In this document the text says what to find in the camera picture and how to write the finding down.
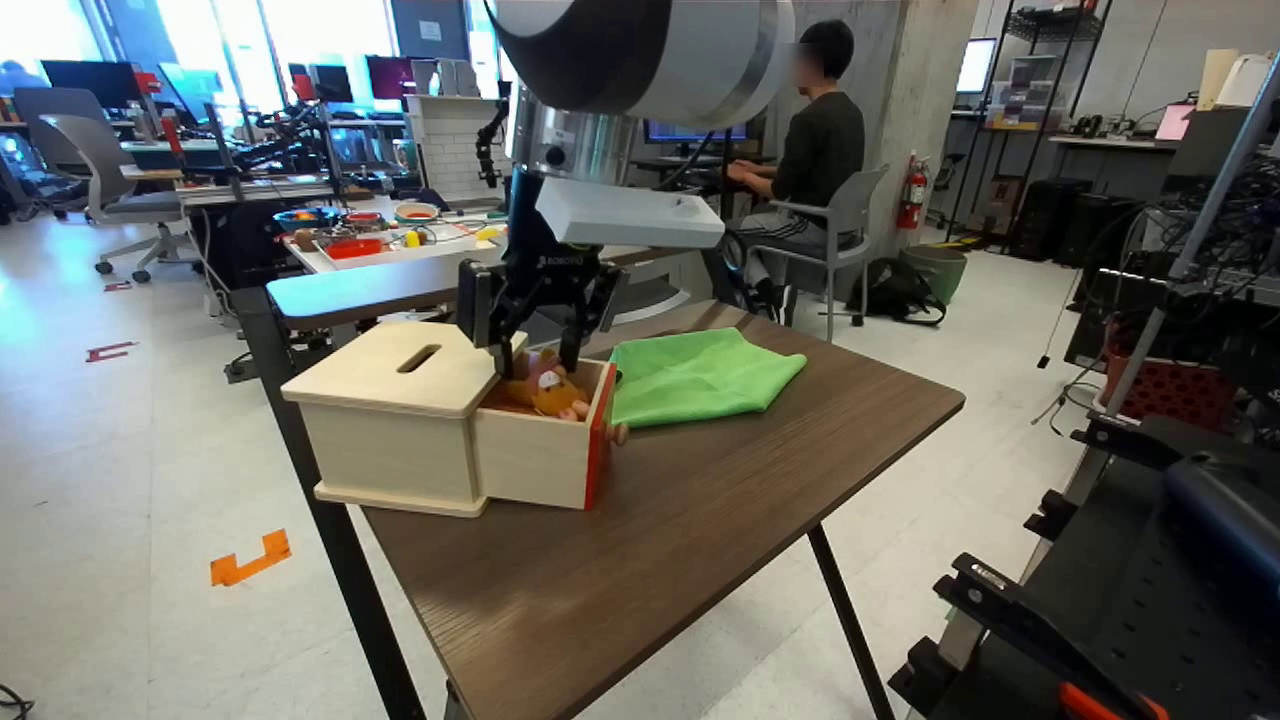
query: floor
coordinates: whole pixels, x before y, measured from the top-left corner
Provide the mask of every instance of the floor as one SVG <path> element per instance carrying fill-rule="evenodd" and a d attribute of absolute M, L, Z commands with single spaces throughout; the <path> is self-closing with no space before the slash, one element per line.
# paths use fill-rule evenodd
<path fill-rule="evenodd" d="M 0 682 L 48 720 L 386 714 L 264 397 L 223 382 L 235 334 L 204 313 L 187 268 L 105 292 L 100 249 L 80 219 L 0 229 Z M 1075 377 L 1035 367 L 1071 271 L 968 259 L 944 326 L 839 326 L 845 348 L 968 397 L 829 518 L 886 676 L 944 628 L 934 580 L 955 551 L 1024 569 L 1021 522 L 1080 454 L 1034 423 Z M 127 354 L 89 364 L 100 343 L 127 343 Z M 292 557 L 214 587 L 210 560 L 256 557 L 271 529 Z M 394 614 L 439 714 L 443 671 L 414 611 L 394 601 Z M 869 702 L 810 545 L 798 545 L 585 714 L 836 720 Z"/>

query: orange tape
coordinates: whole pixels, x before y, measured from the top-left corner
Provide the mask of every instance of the orange tape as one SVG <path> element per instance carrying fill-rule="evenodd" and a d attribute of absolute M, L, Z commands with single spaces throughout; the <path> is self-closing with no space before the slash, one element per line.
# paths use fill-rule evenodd
<path fill-rule="evenodd" d="M 261 560 L 235 563 L 235 557 L 221 557 L 221 560 L 210 563 L 210 576 L 214 576 L 214 583 L 234 587 L 234 583 L 243 583 L 248 576 L 264 572 L 264 569 L 271 569 L 281 560 L 289 560 L 284 529 L 264 535 L 264 557 Z"/>

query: man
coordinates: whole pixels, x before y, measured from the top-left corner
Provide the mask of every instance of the man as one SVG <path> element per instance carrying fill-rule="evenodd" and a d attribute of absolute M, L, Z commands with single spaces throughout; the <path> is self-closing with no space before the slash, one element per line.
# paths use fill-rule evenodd
<path fill-rule="evenodd" d="M 853 27 L 845 19 L 814 23 L 798 47 L 798 86 L 810 100 L 810 109 L 794 115 L 775 175 L 768 175 L 754 161 L 737 161 L 728 163 L 728 181 L 763 200 L 826 208 L 836 194 L 836 189 L 864 166 L 864 110 L 836 86 L 849 62 Z M 734 244 L 754 244 L 768 237 L 814 252 L 826 249 L 826 229 L 787 211 L 754 211 L 741 224 L 734 224 L 728 237 L 728 265 L 741 268 L 737 283 L 749 283 L 737 292 L 743 292 L 749 303 L 794 303 L 794 294 L 773 287 L 768 271 L 756 259 L 749 259 L 743 252 L 734 254 Z"/>

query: green cloth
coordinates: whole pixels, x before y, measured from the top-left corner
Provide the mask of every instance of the green cloth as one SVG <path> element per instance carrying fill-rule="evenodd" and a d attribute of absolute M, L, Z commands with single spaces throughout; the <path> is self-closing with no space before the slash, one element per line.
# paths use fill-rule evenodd
<path fill-rule="evenodd" d="M 804 367 L 749 343 L 737 326 L 630 339 L 611 350 L 622 371 L 611 423 L 656 427 L 768 411 Z"/>

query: cable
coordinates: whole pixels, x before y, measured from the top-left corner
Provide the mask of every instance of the cable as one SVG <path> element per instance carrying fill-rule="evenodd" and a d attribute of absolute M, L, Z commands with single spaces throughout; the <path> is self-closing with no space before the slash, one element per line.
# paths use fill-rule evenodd
<path fill-rule="evenodd" d="M 22 693 L 11 693 L 7 682 L 0 682 L 0 709 L 11 711 L 11 720 L 30 720 L 35 700 L 23 700 Z"/>
<path fill-rule="evenodd" d="M 1128 94 L 1126 94 L 1126 115 L 1128 115 L 1128 109 L 1131 109 L 1136 82 L 1139 82 L 1139 80 L 1145 80 L 1145 71 L 1150 71 L 1151 42 L 1157 42 L 1157 35 L 1161 35 L 1161 27 L 1163 27 L 1163 10 L 1169 10 L 1169 0 L 1161 0 L 1161 17 L 1157 17 L 1157 23 L 1151 23 L 1151 35 L 1150 35 L 1145 60 L 1139 60 L 1139 62 L 1136 62 L 1136 71 L 1131 71 L 1131 82 L 1128 82 Z"/>

